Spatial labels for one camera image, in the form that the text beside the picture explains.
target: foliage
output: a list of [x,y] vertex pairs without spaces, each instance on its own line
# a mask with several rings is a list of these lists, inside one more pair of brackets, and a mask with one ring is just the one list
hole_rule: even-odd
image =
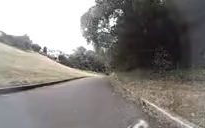
[[181,62],[181,25],[161,0],[96,0],[81,17],[81,30],[96,51],[107,53],[112,67],[122,70],[157,67],[157,49],[174,68]]
[[31,44],[31,48],[35,52],[40,52],[40,50],[41,50],[41,46],[38,44]]
[[104,63],[100,57],[94,51],[87,50],[82,46],[78,47],[73,54],[69,55],[69,57],[61,54],[58,59],[60,63],[73,68],[105,72]]
[[58,60],[60,61],[61,64],[64,64],[66,66],[71,66],[71,63],[70,63],[68,57],[66,57],[65,54],[60,54],[58,56]]
[[43,48],[43,53],[44,53],[45,55],[47,55],[47,52],[48,52],[48,48],[47,48],[47,47],[44,47],[44,48]]
[[32,50],[32,41],[28,35],[13,36],[0,31],[0,42],[24,51]]

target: white sky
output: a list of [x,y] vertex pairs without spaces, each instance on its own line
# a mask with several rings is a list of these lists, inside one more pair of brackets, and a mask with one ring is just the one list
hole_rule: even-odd
[[80,32],[80,17],[94,0],[0,0],[0,30],[27,34],[41,46],[72,53],[87,45]]

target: grass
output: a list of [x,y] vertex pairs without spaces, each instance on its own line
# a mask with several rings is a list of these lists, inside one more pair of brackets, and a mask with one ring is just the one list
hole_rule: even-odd
[[0,43],[0,87],[91,75],[63,66],[38,53],[21,51]]
[[117,73],[112,76],[112,83],[116,90],[135,102],[142,97],[205,128],[205,69],[194,70],[193,73],[173,71],[167,78],[150,76],[146,79],[148,76],[145,74],[139,70]]

